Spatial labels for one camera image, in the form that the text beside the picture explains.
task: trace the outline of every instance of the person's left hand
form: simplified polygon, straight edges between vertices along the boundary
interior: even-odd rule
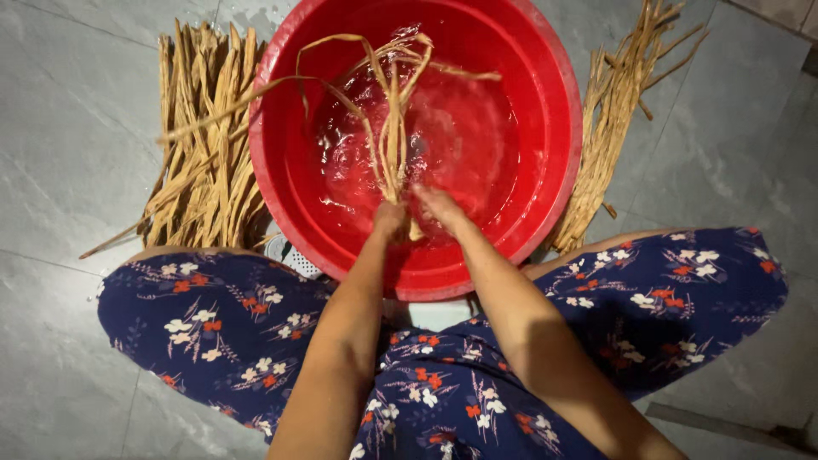
[[[382,201],[375,212],[372,234],[393,239],[395,233],[404,228],[407,220],[407,210],[403,203],[393,205]]]

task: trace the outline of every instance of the gray tile floor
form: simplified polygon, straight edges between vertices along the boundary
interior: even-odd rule
[[[269,38],[293,2],[0,0],[3,458],[263,456],[258,433],[168,391],[107,346],[88,298],[137,241],[77,255],[127,227],[155,179],[158,33],[177,16],[223,28],[232,20]],[[617,43],[640,5],[535,3],[581,87],[589,50]],[[688,3],[672,33],[706,22],[712,34],[645,94],[655,120],[636,113],[607,194],[620,217],[598,213],[589,239],[671,225],[764,229],[792,275],[788,305],[649,398],[762,429],[800,427],[818,408],[818,82],[799,71],[809,45],[725,3]]]

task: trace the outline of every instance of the tile grout line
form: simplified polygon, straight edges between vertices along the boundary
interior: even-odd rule
[[[122,35],[117,35],[117,34],[114,34],[113,32],[111,32],[109,30],[101,29],[99,27],[96,27],[96,26],[93,26],[93,25],[90,25],[90,24],[86,24],[86,23],[82,22],[81,20],[76,20],[73,17],[63,16],[63,15],[61,15],[59,13],[55,13],[53,11],[44,10],[41,7],[36,7],[35,5],[24,2],[23,0],[12,0],[12,1],[16,2],[16,3],[19,3],[20,5],[23,5],[24,7],[28,7],[28,8],[31,8],[31,9],[34,9],[34,10],[37,10],[37,11],[52,15],[52,16],[58,17],[60,19],[69,20],[69,21],[71,21],[71,22],[73,22],[75,24],[84,25],[85,27],[88,27],[89,29],[94,29],[94,30],[96,30],[98,32],[102,32],[103,34],[110,35],[110,36],[116,37],[116,38],[120,38],[122,40],[131,42],[131,43],[135,43],[135,44],[137,44],[139,46],[142,46],[142,47],[146,47],[146,48],[150,48],[150,49],[154,49],[154,50],[159,49],[159,47],[152,47],[151,45],[144,44],[144,43],[142,43],[140,41],[134,40],[133,38],[124,37]]]
[[[139,389],[139,377],[142,376],[142,370],[137,372],[137,381],[133,384],[133,395],[131,395],[131,407],[128,408],[128,421],[125,423],[125,434],[122,436],[122,450],[119,452],[119,458],[125,456],[125,443],[128,441],[128,430],[131,428],[131,413],[133,412],[133,401],[137,399],[137,390]]]
[[[36,257],[31,257],[30,255],[22,255],[22,254],[16,253],[16,252],[11,251],[11,250],[0,249],[0,252],[2,252],[2,253],[6,253],[6,254],[9,254],[9,255],[16,255],[17,257],[22,257],[23,259],[33,260],[34,262],[40,262],[40,263],[43,263],[43,264],[49,264],[49,265],[53,265],[53,266],[55,266],[55,267],[60,267],[60,268],[67,268],[67,269],[69,269],[69,270],[74,270],[75,272],[85,273],[85,274],[87,274],[87,275],[93,275],[93,276],[95,276],[95,277],[100,277],[100,278],[102,278],[102,277],[103,277],[103,276],[102,276],[102,275],[100,275],[100,274],[97,274],[97,273],[91,273],[91,272],[87,272],[87,271],[85,271],[85,270],[82,270],[81,268],[74,268],[74,267],[69,267],[68,265],[57,264],[56,262],[49,262],[49,261],[47,261],[47,260],[38,259],[38,258],[36,258]]]
[[[718,0],[713,3],[713,9],[710,11],[710,16],[708,17],[707,22],[704,23],[704,29],[707,30],[708,26],[710,25],[710,21],[713,18],[713,15],[716,13],[716,7],[718,6]],[[645,177],[648,175],[648,169],[650,168],[650,163],[653,162],[654,157],[656,156],[656,151],[659,149],[659,143],[662,141],[662,137],[664,136],[665,129],[667,128],[667,123],[670,121],[670,117],[673,115],[673,109],[676,108],[676,103],[679,101],[679,95],[681,94],[681,90],[685,87],[685,82],[687,81],[687,76],[690,74],[690,69],[693,68],[693,64],[696,62],[696,58],[699,57],[699,53],[693,56],[690,59],[690,62],[686,64],[687,69],[685,70],[685,78],[681,80],[681,84],[679,85],[679,91],[676,92],[676,97],[673,98],[673,104],[670,107],[670,111],[667,113],[667,118],[665,119],[665,124],[662,127],[662,131],[659,132],[658,138],[656,138],[656,145],[654,146],[654,150],[650,152],[650,158],[648,159],[648,167],[645,168],[645,172],[642,173],[642,177],[639,180],[639,183],[643,183],[645,181]],[[633,209],[633,205],[636,203],[636,197],[639,196],[640,191],[636,191],[631,199],[631,205],[625,210],[626,212],[631,212]]]

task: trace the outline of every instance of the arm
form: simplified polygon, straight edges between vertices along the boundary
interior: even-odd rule
[[[526,389],[609,458],[685,458],[596,368],[559,310],[445,192],[415,194],[457,239],[497,342]]]
[[[375,375],[386,248],[404,218],[402,207],[378,209],[375,229],[321,313],[268,460],[348,458]]]

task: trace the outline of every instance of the person's right hand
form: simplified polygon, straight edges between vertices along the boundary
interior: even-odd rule
[[[473,226],[463,209],[443,190],[425,187],[419,183],[413,185],[411,189],[423,205],[424,214],[427,211],[432,214],[454,237],[467,227]]]

